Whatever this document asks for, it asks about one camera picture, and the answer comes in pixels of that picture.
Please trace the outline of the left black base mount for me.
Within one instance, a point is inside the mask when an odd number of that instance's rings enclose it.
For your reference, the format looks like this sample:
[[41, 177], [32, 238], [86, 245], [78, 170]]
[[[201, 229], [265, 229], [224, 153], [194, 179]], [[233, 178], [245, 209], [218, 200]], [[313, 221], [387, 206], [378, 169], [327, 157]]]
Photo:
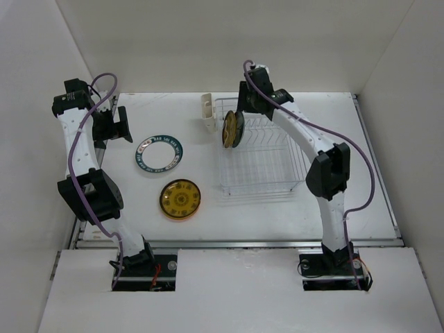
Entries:
[[177, 254], [155, 255], [153, 263], [135, 268], [124, 269], [117, 277], [118, 263], [111, 261], [115, 269], [112, 291], [152, 291], [164, 292], [176, 290]]

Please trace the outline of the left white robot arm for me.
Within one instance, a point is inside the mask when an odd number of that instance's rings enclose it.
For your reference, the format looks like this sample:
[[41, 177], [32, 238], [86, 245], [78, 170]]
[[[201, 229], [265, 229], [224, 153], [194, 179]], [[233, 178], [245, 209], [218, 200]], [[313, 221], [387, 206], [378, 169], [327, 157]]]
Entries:
[[148, 275], [155, 267], [153, 251], [143, 236], [127, 227], [121, 192], [96, 156], [109, 140], [133, 140], [126, 109], [114, 110], [111, 92], [99, 94], [78, 78], [64, 85], [65, 94], [55, 97], [52, 105], [67, 151], [65, 179], [58, 182], [58, 191], [78, 220], [95, 225], [119, 247], [115, 268]]

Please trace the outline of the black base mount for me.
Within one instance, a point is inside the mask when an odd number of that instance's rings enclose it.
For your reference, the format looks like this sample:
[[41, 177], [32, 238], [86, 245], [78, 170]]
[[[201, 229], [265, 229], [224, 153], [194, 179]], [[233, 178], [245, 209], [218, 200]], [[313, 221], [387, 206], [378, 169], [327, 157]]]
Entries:
[[135, 268], [124, 269], [117, 277], [118, 263], [111, 261], [115, 269], [112, 291], [152, 291], [164, 292], [176, 290], [177, 254], [155, 255], [153, 263]]
[[328, 264], [321, 253], [301, 253], [299, 260], [304, 291], [369, 291], [373, 286], [373, 277], [359, 253], [353, 255], [352, 262], [347, 259], [339, 266]]

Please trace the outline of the yellow brown front plate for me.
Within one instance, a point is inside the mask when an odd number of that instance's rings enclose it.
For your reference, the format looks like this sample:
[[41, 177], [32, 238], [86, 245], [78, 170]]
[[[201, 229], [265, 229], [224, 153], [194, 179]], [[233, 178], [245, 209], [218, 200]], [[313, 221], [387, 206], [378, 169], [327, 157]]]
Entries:
[[230, 110], [227, 112], [222, 127], [222, 145], [224, 148], [230, 148], [236, 137], [237, 119], [235, 113]]

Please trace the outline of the brown patterned plate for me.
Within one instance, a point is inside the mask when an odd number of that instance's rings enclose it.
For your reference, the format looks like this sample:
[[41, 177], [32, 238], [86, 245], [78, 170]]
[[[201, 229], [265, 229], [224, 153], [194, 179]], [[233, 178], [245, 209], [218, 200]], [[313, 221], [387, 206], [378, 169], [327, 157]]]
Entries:
[[160, 210], [174, 207], [176, 209], [195, 209], [201, 203], [201, 192], [198, 186], [187, 179], [172, 180], [167, 183], [159, 197]]

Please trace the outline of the cream plastic cutlery holder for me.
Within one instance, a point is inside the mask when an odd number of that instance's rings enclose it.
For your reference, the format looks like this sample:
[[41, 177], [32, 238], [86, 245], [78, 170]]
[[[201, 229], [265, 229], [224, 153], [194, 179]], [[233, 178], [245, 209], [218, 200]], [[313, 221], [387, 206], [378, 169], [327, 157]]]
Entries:
[[201, 119], [207, 131], [216, 132], [216, 115], [213, 106], [214, 99], [211, 93], [205, 93], [200, 97]]

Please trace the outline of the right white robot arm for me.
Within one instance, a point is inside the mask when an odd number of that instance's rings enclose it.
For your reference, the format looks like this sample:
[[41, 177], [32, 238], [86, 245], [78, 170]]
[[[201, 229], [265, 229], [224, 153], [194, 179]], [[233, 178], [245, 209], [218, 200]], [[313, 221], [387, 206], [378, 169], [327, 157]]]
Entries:
[[238, 109], [262, 114], [281, 127], [309, 160], [305, 183], [316, 197], [323, 227], [319, 258], [327, 272], [338, 273], [348, 261], [350, 247], [343, 226], [350, 147], [335, 143], [310, 123], [290, 93], [274, 89], [266, 67], [245, 64], [244, 77], [239, 84]]

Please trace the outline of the aluminium rail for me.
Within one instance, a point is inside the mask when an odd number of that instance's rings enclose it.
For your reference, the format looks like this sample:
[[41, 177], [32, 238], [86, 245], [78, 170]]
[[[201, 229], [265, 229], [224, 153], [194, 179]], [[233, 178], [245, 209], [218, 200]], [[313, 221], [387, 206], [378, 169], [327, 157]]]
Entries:
[[[152, 248], [167, 249], [247, 249], [247, 248], [320, 248], [320, 241], [149, 241]], [[367, 239], [354, 240], [355, 248], [401, 248], [404, 242], [396, 239]], [[71, 244], [69, 249], [105, 249], [114, 248], [112, 241], [78, 240]]]

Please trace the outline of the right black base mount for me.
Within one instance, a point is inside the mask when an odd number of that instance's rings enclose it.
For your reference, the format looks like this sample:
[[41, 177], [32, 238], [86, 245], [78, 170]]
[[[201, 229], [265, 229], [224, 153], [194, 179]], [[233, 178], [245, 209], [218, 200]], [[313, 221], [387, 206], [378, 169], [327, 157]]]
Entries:
[[339, 266], [328, 264], [321, 253], [301, 253], [299, 260], [304, 291], [369, 291], [373, 286], [373, 277], [359, 253], [353, 255], [352, 262], [347, 259]]

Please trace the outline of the dark green plate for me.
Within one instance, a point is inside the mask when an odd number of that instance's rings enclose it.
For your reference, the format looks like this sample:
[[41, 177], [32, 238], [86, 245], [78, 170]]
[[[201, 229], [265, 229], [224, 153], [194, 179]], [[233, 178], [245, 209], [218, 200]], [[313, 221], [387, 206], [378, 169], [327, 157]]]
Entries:
[[235, 136], [232, 147], [236, 148], [240, 144], [242, 137], [244, 135], [245, 119], [242, 111], [236, 111], [234, 115], [236, 119], [236, 128], [235, 128]]

